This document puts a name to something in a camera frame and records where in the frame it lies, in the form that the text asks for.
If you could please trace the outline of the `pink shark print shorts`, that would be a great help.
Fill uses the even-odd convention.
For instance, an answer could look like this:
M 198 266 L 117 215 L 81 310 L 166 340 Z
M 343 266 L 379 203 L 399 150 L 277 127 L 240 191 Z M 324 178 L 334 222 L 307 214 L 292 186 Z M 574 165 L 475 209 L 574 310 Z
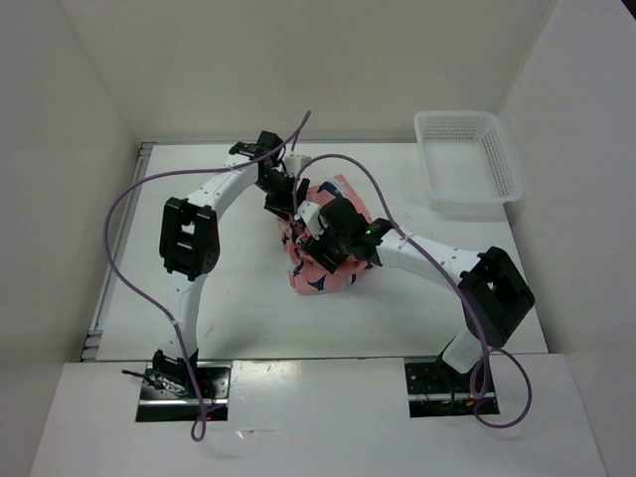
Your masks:
M 340 195 L 348 199 L 356 211 L 362 214 L 368 222 L 371 220 L 366 205 L 342 174 L 334 176 L 319 186 L 311 186 L 308 189 L 306 199 L 324 206 Z M 277 225 L 282 248 L 288 255 L 290 262 L 289 283 L 299 295 L 337 292 L 354 285 L 375 268 L 372 263 L 357 260 L 349 255 L 334 273 L 329 273 L 301 248 L 298 240 L 301 239 L 301 242 L 305 243 L 311 238 L 311 234 L 305 231 L 304 226 L 281 218 L 277 219 Z

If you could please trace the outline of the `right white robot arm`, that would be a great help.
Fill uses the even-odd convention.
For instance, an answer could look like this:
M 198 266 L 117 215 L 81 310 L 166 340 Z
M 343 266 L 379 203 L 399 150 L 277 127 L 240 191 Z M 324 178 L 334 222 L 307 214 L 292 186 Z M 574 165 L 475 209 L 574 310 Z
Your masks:
M 484 350 L 504 347 L 535 305 L 516 264 L 496 246 L 460 249 L 409 234 L 387 219 L 371 222 L 344 197 L 325 205 L 305 201 L 296 218 L 310 234 L 303 250 L 329 272 L 352 257 L 413 273 L 458 295 L 465 325 L 435 368 L 437 382 L 448 391 L 470 380 Z

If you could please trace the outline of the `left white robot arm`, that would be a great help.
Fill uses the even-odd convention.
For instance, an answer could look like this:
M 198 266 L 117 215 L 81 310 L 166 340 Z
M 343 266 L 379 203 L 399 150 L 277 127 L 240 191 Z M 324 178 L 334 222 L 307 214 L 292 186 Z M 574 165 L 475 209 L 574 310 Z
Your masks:
M 225 172 L 164 205 L 159 253 L 169 273 L 166 308 L 180 336 L 158 348 L 152 370 L 176 397 L 189 396 L 199 382 L 197 319 L 206 277 L 220 258 L 219 221 L 224 212 L 255 186 L 265 194 L 266 210 L 283 220 L 293 214 L 294 179 L 284 165 L 283 149 L 278 135 L 262 131 L 254 143 L 239 142 L 230 149 Z

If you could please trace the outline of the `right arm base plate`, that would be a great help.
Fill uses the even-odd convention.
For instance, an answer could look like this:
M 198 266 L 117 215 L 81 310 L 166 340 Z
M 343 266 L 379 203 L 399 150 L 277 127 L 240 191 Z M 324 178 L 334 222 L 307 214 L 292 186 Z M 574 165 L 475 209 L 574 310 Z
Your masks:
M 471 372 L 459 374 L 436 357 L 404 360 L 410 418 L 499 414 L 493 383 L 481 399 L 470 388 Z

